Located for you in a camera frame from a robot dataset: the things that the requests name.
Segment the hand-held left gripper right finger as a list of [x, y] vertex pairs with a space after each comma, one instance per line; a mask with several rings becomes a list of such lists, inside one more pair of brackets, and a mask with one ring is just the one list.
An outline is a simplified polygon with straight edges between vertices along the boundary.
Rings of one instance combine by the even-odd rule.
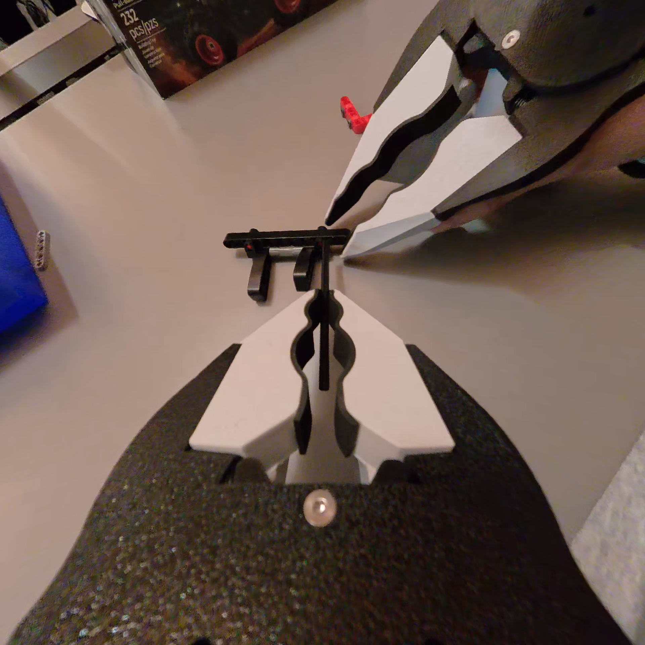
[[337, 379], [334, 429], [343, 454], [370, 484], [386, 461], [455, 447], [404, 341], [342, 292], [330, 293]]

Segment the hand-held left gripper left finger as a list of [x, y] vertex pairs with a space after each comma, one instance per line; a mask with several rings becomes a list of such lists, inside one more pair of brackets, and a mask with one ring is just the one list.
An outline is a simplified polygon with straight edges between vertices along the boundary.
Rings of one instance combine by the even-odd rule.
[[298, 450], [294, 421], [308, 381], [292, 346], [309, 323], [306, 292], [245, 337], [189, 439], [196, 451], [256, 459], [271, 482]]

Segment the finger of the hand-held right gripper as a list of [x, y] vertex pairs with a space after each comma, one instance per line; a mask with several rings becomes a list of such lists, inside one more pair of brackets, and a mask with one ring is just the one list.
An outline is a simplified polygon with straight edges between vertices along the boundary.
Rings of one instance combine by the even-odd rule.
[[342, 258], [353, 259], [392, 245], [411, 246], [431, 237], [439, 225], [436, 207], [521, 139], [505, 116], [464, 120], [442, 141], [422, 176], [392, 192], [377, 214], [355, 229]]
[[477, 85], [438, 35], [374, 109], [325, 218], [331, 226], [376, 181], [409, 186], [429, 167], [440, 141], [472, 108]]

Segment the black lego axle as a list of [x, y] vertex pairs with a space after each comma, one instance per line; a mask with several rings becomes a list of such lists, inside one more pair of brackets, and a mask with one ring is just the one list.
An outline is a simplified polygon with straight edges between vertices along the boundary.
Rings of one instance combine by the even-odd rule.
[[320, 238], [321, 275], [320, 275], [320, 358], [318, 371], [318, 389], [328, 391], [330, 387], [330, 347], [329, 347], [329, 291], [330, 291], [330, 246], [326, 238]]

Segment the black lego assembly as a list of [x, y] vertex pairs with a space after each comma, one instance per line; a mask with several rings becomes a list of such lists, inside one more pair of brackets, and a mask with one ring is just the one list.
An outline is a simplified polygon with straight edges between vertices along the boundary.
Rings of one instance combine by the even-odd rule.
[[294, 259], [294, 286], [297, 292], [311, 288], [315, 266], [323, 258], [324, 249], [344, 249], [351, 237], [346, 228], [328, 229], [320, 226], [314, 230], [259, 231], [228, 233], [223, 246], [242, 250], [252, 260], [247, 295], [257, 303], [266, 302], [270, 286], [271, 267], [274, 259]]

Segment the red angled lego beam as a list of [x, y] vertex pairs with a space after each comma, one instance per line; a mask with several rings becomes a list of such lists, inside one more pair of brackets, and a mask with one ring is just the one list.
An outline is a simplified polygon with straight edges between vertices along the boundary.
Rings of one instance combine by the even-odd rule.
[[373, 114], [361, 115], [354, 103], [347, 96], [341, 97], [340, 107], [341, 115], [352, 133], [362, 135], [367, 129], [367, 125]]

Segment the black lego set box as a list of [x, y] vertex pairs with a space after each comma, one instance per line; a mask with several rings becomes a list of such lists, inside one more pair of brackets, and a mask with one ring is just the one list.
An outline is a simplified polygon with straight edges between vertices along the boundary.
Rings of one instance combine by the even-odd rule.
[[334, 1], [89, 1], [137, 73], [168, 99]]

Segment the person's right hand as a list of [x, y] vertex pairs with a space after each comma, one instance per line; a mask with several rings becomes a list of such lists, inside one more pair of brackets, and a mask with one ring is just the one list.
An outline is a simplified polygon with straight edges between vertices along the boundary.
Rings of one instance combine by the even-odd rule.
[[529, 191], [576, 175], [603, 172], [644, 157], [644, 96], [605, 121], [566, 164], [527, 187], [465, 206], [437, 225], [431, 235], [460, 228], [472, 221], [488, 222], [503, 206]]

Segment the blue plastic bin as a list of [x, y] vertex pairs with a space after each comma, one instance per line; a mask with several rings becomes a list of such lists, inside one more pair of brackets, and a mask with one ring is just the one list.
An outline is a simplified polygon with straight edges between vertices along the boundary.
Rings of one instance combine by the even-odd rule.
[[36, 270], [1, 201], [1, 333], [22, 326], [47, 304]]

